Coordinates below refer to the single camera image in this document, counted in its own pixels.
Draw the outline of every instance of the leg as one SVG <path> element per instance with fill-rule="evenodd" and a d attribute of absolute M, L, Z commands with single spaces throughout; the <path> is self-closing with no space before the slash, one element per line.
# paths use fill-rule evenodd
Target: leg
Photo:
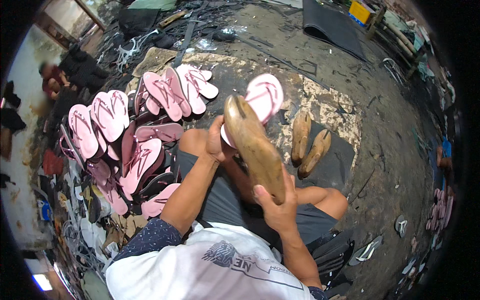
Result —
<path fill-rule="evenodd" d="M 55 93 L 58 93 L 60 91 L 60 84 L 53 78 L 50 78 L 48 80 L 48 87 Z"/>

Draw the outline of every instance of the pink flip-flop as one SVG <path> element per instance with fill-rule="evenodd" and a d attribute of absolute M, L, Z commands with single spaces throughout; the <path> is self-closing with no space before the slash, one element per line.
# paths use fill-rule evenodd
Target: pink flip-flop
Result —
<path fill-rule="evenodd" d="M 180 103 L 186 99 L 180 91 L 176 90 L 173 82 L 175 77 L 167 78 L 164 74 L 160 76 L 153 72 L 143 74 L 145 87 L 150 94 L 145 102 L 145 107 L 154 115 L 158 115 L 160 109 L 163 108 L 172 121 L 176 122 L 181 119 L 183 112 Z"/>
<path fill-rule="evenodd" d="M 135 139 L 135 121 L 131 121 L 121 140 L 121 172 L 126 177 L 130 170 L 130 158 L 132 157 L 133 141 Z"/>
<path fill-rule="evenodd" d="M 168 198 L 180 186 L 180 183 L 172 183 L 168 185 L 160 194 L 151 198 L 147 202 L 142 203 L 142 215 L 146 220 L 149 217 L 158 216 L 165 206 Z"/>
<path fill-rule="evenodd" d="M 76 104 L 70 108 L 68 123 L 73 135 L 79 144 L 80 152 L 85 158 L 93 157 L 98 150 L 98 141 L 92 128 L 90 114 L 83 104 Z"/>
<path fill-rule="evenodd" d="M 142 125 L 135 130 L 138 141 L 144 142 L 153 138 L 159 138 L 165 143 L 177 141 L 183 134 L 183 127 L 178 123 L 166 123 L 160 125 Z"/>
<path fill-rule="evenodd" d="M 200 94 L 208 99 L 215 98 L 218 95 L 218 88 L 207 82 L 208 73 L 204 73 L 191 65 L 180 65 L 176 68 L 181 81 L 183 94 L 187 97 L 192 112 L 202 114 L 206 110 L 205 103 L 200 98 Z"/>
<path fill-rule="evenodd" d="M 108 203 L 110 203 L 113 210 L 115 210 L 115 212 L 121 216 L 128 212 L 128 206 L 117 192 L 117 185 L 111 182 L 111 180 L 112 179 L 108 180 L 106 185 L 101 185 L 97 182 L 97 187 L 102 192 Z"/>
<path fill-rule="evenodd" d="M 123 133 L 124 121 L 113 113 L 111 99 L 107 93 L 99 92 L 95 96 L 90 116 L 108 142 L 116 141 Z"/>
<path fill-rule="evenodd" d="M 103 159 L 99 159 L 97 162 L 87 162 L 87 170 L 92 174 L 95 180 L 101 184 L 106 185 L 107 180 L 111 176 L 110 167 Z"/>
<path fill-rule="evenodd" d="M 112 111 L 116 118 L 123 121 L 123 127 L 127 128 L 130 124 L 128 117 L 128 96 L 118 90 L 111 90 L 107 93 L 110 96 Z"/>
<path fill-rule="evenodd" d="M 272 74 L 262 74 L 255 77 L 247 86 L 245 101 L 250 105 L 258 120 L 265 125 L 270 118 L 278 113 L 283 104 L 283 89 L 278 79 Z M 220 128 L 223 140 L 236 149 L 235 143 L 228 133 L 225 124 Z"/>
<path fill-rule="evenodd" d="M 160 167 L 165 151 L 160 139 L 148 140 L 144 143 L 136 141 L 135 151 L 129 165 L 130 170 L 126 177 L 120 177 L 120 185 L 126 193 L 133 194 L 142 187 L 145 181 Z"/>

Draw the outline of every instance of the dirty floor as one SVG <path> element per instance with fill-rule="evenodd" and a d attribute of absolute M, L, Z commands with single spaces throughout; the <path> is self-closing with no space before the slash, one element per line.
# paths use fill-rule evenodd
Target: dirty floor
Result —
<path fill-rule="evenodd" d="M 360 70 L 349 66 L 361 61 L 340 49 L 308 37 L 299 29 L 279 29 L 284 24 L 301 27 L 301 12 L 283 18 L 274 10 L 249 4 L 230 17 L 229 24 L 247 26 L 245 38 L 256 36 L 267 40 L 274 45 L 272 48 L 254 43 L 295 66 L 303 60 L 317 63 L 316 78 L 347 94 L 362 111 L 360 150 L 351 171 L 353 176 L 346 185 L 350 189 L 343 191 L 350 205 L 335 229 L 355 227 L 356 249 L 383 235 L 384 243 L 371 260 L 343 270 L 348 279 L 354 280 L 348 299 L 383 299 L 397 285 L 400 272 L 411 257 L 412 238 L 419 241 L 417 252 L 425 251 L 430 240 L 424 228 L 433 191 L 432 168 L 428 160 L 419 155 L 412 133 L 412 127 L 421 136 L 435 132 L 430 117 L 420 115 L 403 98 L 404 88 L 397 86 L 387 71 L 378 67 L 388 55 L 375 42 L 365 41 L 363 29 L 354 22 L 352 26 L 368 60 Z M 270 60 L 239 41 L 219 43 L 212 53 L 254 60 L 264 66 Z M 377 99 L 369 105 L 375 96 Z M 401 214 L 408 220 L 407 233 L 402 239 L 394 229 L 394 222 Z"/>

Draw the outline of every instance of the blue cloth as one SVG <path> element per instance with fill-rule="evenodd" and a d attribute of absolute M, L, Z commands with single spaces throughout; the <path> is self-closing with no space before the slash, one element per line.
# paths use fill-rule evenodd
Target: blue cloth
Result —
<path fill-rule="evenodd" d="M 147 225 L 130 242 L 123 247 L 113 261 L 118 261 L 130 256 L 160 251 L 167 246 L 181 244 L 180 232 L 169 223 L 159 218 L 152 218 Z M 310 294 L 316 300 L 327 300 L 324 292 L 317 287 L 308 287 Z"/>

